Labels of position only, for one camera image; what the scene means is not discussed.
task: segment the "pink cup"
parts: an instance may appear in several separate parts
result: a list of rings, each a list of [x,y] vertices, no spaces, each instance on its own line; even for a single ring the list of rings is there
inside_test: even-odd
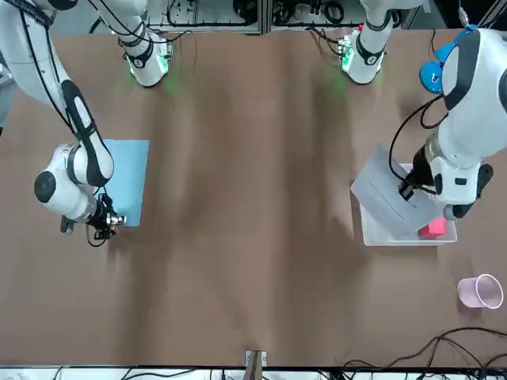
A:
[[[498,309],[504,302],[504,291],[500,283],[487,274],[459,281],[458,296],[465,306],[471,308]]]

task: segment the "green led light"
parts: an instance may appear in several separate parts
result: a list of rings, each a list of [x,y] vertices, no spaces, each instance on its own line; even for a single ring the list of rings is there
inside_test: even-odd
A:
[[[350,40],[350,36],[343,37],[343,44],[341,46],[342,54],[341,57],[341,69],[343,71],[349,71],[350,65],[352,64],[352,60],[354,58],[354,50],[352,49],[352,41]]]
[[[157,62],[158,65],[160,66],[160,70],[163,73],[169,71],[169,60],[167,58],[164,58],[161,55],[157,54]]]
[[[341,60],[341,69],[343,71],[349,71],[350,65],[352,64],[352,60],[354,58],[354,50],[348,49]]]

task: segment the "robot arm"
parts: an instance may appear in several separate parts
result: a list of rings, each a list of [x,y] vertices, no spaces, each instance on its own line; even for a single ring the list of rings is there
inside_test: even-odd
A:
[[[107,26],[118,34],[131,72],[144,87],[156,85],[169,71],[171,43],[148,29],[140,15],[147,0],[89,0]]]
[[[493,176],[483,160],[507,147],[507,41],[474,29],[444,63],[448,114],[414,156],[407,180],[433,186],[448,219],[463,217]],[[406,198],[406,184],[400,190]]]
[[[112,157],[83,95],[53,53],[40,6],[48,2],[0,1],[0,50],[21,89],[54,107],[78,143],[56,149],[49,166],[37,176],[34,191],[46,208],[66,220],[86,222],[104,232],[109,230],[107,215],[114,211],[95,200],[91,186],[109,181]]]
[[[425,0],[361,0],[366,20],[361,31],[355,30],[347,42],[342,69],[358,84],[373,80],[380,70],[387,40],[393,29],[392,10],[409,10]]]

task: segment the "white tray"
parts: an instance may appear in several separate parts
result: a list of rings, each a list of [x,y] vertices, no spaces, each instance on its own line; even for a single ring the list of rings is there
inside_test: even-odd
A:
[[[405,170],[412,169],[411,164],[401,164]],[[446,234],[436,239],[420,238],[418,233],[394,238],[383,226],[360,205],[361,226],[363,229],[363,242],[366,246],[437,246],[458,241],[456,224],[453,221],[446,222]]]

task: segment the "brown table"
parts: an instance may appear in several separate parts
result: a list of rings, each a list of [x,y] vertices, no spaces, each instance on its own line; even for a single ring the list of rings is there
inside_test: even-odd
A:
[[[84,228],[60,234],[33,180],[71,136],[18,92],[0,139],[0,362],[241,365],[256,348],[271,366],[383,365],[445,329],[506,330],[505,307],[456,301],[466,276],[507,286],[506,152],[456,244],[366,248],[357,229],[350,184],[431,98],[418,80],[430,36],[394,33],[379,77],[357,86],[309,32],[196,33],[154,89],[135,83],[114,37],[58,38],[103,136],[151,141],[142,225],[101,249]],[[414,120],[396,158],[426,136]],[[456,340],[480,359],[507,351],[473,332]],[[441,346],[436,365],[468,365]]]

